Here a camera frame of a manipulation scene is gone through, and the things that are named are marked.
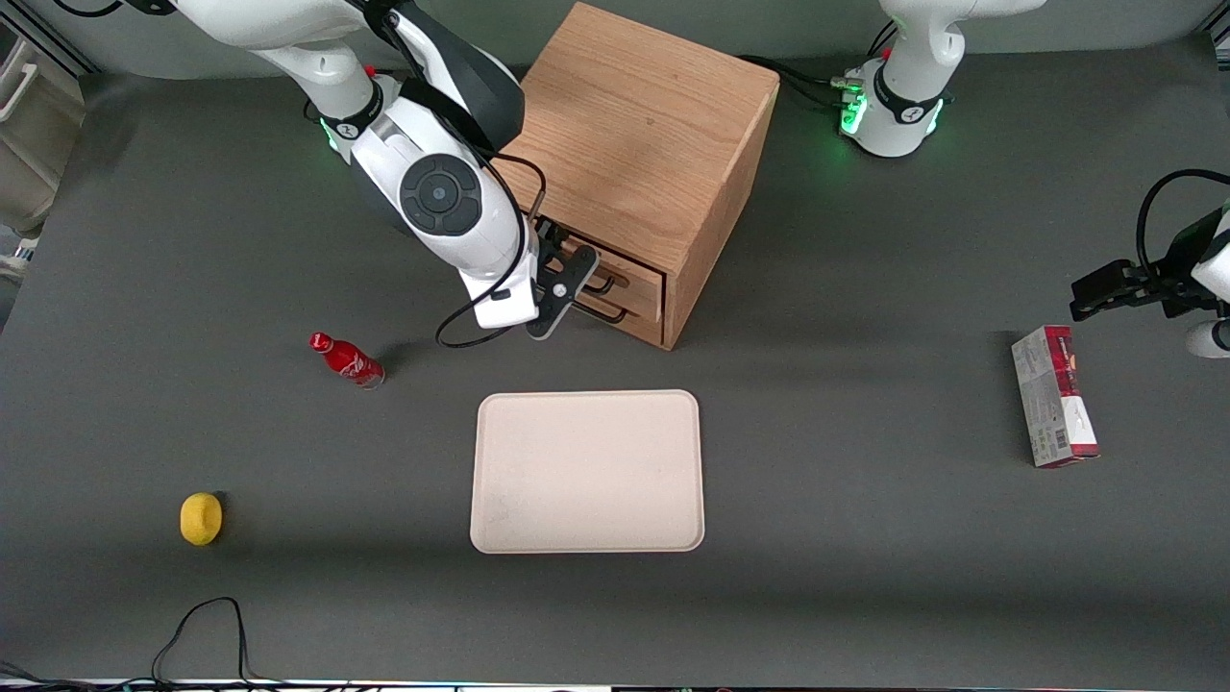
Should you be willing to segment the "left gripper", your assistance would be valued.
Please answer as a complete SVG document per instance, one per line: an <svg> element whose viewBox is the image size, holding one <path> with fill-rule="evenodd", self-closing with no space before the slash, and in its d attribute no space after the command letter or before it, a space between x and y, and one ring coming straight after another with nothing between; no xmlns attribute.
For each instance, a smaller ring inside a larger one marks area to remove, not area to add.
<svg viewBox="0 0 1230 692"><path fill-rule="evenodd" d="M1189 327L1184 336L1187 350L1197 358L1229 358L1229 210L1221 206L1173 237L1168 253L1155 264L1166 301L1177 313L1210 310L1216 318ZM1073 281L1071 320L1076 323L1111 309L1134 309L1150 304L1141 293L1149 277L1135 262L1111 261L1089 275Z"/></svg>

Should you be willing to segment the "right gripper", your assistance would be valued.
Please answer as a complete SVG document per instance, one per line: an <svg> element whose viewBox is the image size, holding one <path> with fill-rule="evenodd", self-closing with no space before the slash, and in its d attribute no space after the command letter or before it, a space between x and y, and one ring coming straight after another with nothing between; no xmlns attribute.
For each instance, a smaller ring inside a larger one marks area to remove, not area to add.
<svg viewBox="0 0 1230 692"><path fill-rule="evenodd" d="M546 340L601 263L601 254L592 246L579 246L573 253L566 250L571 234L549 216L536 218L534 236L536 251L529 251L510 265L506 279L502 272L481 279L458 270L470 301L475 302L480 328L526 324L533 340Z"/></svg>

